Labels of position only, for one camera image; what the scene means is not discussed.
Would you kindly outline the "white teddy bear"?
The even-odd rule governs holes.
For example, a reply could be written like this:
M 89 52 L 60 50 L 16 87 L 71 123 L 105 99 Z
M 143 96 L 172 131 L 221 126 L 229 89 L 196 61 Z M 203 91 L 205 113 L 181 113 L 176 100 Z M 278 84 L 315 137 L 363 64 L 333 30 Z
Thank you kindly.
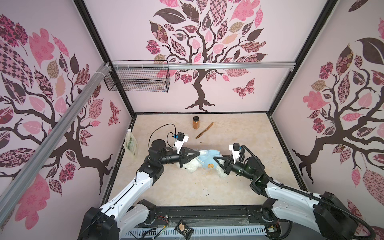
M 200 155 L 192 159 L 189 163 L 183 165 L 183 169 L 189 173 L 195 172 L 198 168 L 215 170 L 220 178 L 226 178 L 228 175 L 214 160 L 214 157 L 221 157 L 222 154 L 218 150 L 199 150 Z

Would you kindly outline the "light blue bear hoodie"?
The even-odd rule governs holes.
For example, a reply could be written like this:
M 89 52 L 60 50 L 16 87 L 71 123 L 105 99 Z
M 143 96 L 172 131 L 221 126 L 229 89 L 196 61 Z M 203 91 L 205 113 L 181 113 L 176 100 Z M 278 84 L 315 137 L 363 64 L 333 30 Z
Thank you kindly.
M 220 166 L 214 161 L 214 157 L 221 157 L 221 153 L 217 150 L 201 150 L 197 157 L 198 162 L 204 169 L 216 169 Z

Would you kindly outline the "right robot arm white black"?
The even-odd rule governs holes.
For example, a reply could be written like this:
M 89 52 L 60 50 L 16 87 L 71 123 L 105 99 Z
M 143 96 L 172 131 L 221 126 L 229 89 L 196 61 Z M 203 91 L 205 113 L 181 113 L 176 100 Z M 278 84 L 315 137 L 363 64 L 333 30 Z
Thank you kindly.
M 351 240 L 358 228 L 357 221 L 321 203 L 335 202 L 331 194 L 300 194 L 299 190 L 283 188 L 281 183 L 272 183 L 264 173 L 264 165 L 258 158 L 249 157 L 245 162 L 234 161 L 231 156 L 214 157 L 225 174 L 231 172 L 251 181 L 250 188 L 267 198 L 261 209 L 265 221 L 274 218 L 291 221 L 320 233 L 327 240 Z

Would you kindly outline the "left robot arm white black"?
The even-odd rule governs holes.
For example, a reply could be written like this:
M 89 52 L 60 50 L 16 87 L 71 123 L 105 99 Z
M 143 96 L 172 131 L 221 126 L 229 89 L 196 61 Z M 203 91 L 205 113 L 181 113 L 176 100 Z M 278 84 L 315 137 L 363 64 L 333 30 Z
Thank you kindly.
M 137 170 L 134 179 L 112 200 L 99 208 L 91 207 L 84 216 L 78 238 L 80 240 L 119 240 L 135 226 L 145 222 L 151 204 L 137 204 L 137 199 L 160 178 L 167 164 L 179 163 L 180 167 L 200 155 L 200 151 L 183 146 L 176 141 L 170 148 L 163 140 L 155 140 L 149 154 Z

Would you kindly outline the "wooden knife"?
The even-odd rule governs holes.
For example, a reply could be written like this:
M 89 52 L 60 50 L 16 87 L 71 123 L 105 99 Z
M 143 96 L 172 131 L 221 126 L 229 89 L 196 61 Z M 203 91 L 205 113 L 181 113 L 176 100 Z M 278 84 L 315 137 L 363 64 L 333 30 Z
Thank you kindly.
M 196 136 L 196 139 L 199 139 L 204 133 L 206 133 L 213 126 L 213 124 L 214 122 L 211 122 L 201 133 Z

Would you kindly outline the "amber spice jar black lid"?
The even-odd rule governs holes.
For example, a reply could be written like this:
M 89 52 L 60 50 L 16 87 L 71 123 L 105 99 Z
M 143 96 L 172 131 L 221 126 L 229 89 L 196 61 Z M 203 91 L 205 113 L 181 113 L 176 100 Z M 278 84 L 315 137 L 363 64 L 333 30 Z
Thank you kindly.
M 193 129 L 197 130 L 200 127 L 200 118 L 198 116 L 193 117 Z

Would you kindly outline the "white green refill pouch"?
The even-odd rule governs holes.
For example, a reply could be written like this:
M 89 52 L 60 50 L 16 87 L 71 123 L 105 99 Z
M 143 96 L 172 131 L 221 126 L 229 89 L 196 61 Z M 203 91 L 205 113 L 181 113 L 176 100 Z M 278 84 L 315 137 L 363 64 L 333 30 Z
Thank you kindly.
M 138 142 L 137 142 L 136 138 L 134 137 L 131 129 L 127 129 L 127 133 L 125 135 L 125 140 L 124 140 L 123 146 L 125 148 L 125 151 L 128 153 L 128 155 L 132 159 L 137 158 Z

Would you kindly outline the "small black brown packet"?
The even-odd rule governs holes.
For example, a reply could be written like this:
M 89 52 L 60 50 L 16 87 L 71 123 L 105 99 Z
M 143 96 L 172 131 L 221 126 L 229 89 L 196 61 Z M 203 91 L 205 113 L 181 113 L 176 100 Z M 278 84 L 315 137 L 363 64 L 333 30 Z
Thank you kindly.
M 185 240 L 190 240 L 193 233 L 194 233 L 194 229 L 188 227 L 183 220 L 180 220 L 177 223 L 177 225 L 175 227 L 175 231 L 177 233 L 181 234 L 185 238 Z

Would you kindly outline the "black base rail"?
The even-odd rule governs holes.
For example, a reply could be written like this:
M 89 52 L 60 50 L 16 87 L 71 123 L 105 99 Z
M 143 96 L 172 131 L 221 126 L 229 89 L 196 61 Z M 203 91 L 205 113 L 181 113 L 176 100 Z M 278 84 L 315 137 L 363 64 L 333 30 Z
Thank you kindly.
M 192 226 L 217 225 L 276 225 L 287 220 L 273 217 L 270 222 L 262 218 L 261 205 L 223 206 L 154 206 L 149 216 L 138 227 L 174 226 L 180 220 Z

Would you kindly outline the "rear aluminium rail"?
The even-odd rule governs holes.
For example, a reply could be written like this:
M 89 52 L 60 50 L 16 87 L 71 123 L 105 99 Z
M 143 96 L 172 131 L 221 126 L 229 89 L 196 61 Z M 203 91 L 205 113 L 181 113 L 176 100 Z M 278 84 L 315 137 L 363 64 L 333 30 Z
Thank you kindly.
M 122 68 L 162 68 L 169 70 L 205 70 L 205 69 L 293 69 L 294 62 L 258 62 L 258 63 L 185 63 L 185 64 L 144 64 L 144 63 L 113 63 L 116 69 Z

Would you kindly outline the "aluminium rail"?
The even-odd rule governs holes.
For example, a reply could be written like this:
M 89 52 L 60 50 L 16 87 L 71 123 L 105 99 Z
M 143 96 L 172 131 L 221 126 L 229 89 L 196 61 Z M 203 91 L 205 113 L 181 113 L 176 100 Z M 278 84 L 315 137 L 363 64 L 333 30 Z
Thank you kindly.
M 30 186 L 36 175 L 39 173 L 44 163 L 48 160 L 57 144 L 67 132 L 68 128 L 74 122 L 85 106 L 98 84 L 104 79 L 105 75 L 111 70 L 110 63 L 103 63 L 91 77 L 89 83 L 83 88 L 82 93 L 74 100 L 63 117 L 53 127 L 52 132 L 36 149 L 35 154 L 17 174 L 1 195 L 1 224 L 8 218 L 11 211 L 17 205 L 27 188 Z
M 294 62 L 258 62 L 258 63 L 185 63 L 185 64 L 144 64 L 144 63 L 113 63 L 116 69 L 122 68 L 162 68 L 169 70 L 205 70 L 205 69 L 293 69 Z

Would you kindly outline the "left aluminium rail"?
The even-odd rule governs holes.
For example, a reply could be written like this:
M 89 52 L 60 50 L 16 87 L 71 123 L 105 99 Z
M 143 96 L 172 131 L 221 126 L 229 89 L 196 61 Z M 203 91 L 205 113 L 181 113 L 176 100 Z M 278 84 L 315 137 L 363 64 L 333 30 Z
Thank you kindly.
M 85 106 L 98 84 L 104 79 L 105 75 L 111 70 L 110 63 L 103 63 L 91 77 L 89 83 L 83 88 L 82 93 L 74 100 L 63 117 L 53 127 L 52 132 L 36 149 L 35 154 L 17 174 L 1 195 L 1 224 L 8 218 L 11 211 L 17 205 L 27 188 L 30 186 L 36 175 L 39 173 L 44 163 L 48 160 L 57 144 L 67 132 L 68 128 L 74 122 Z

